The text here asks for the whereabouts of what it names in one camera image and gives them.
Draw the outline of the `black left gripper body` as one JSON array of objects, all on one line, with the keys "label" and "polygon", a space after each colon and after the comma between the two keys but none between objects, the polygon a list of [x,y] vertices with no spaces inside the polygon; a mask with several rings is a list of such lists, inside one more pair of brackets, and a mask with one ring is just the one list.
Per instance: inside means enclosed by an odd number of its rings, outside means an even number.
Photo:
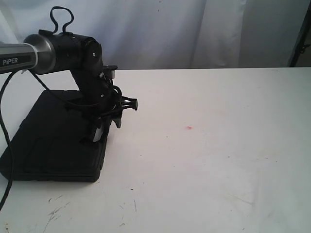
[{"label": "black left gripper body", "polygon": [[101,59],[70,67],[82,97],[69,100],[66,105],[91,117],[112,121],[114,114],[121,113],[121,90],[113,83],[117,69],[117,65],[104,65]]}]

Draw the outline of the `left silver black robot arm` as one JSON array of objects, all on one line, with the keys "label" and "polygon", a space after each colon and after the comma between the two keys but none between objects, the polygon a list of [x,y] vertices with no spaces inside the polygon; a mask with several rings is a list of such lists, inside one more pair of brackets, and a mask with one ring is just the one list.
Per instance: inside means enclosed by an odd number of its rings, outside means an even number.
[{"label": "left silver black robot arm", "polygon": [[40,30],[21,44],[0,46],[0,71],[12,78],[27,70],[40,75],[69,71],[76,90],[45,89],[13,137],[6,137],[17,157],[43,150],[81,149],[98,153],[106,145],[111,123],[121,125],[124,109],[136,100],[113,84],[116,66],[105,66],[102,47],[94,38]]}]

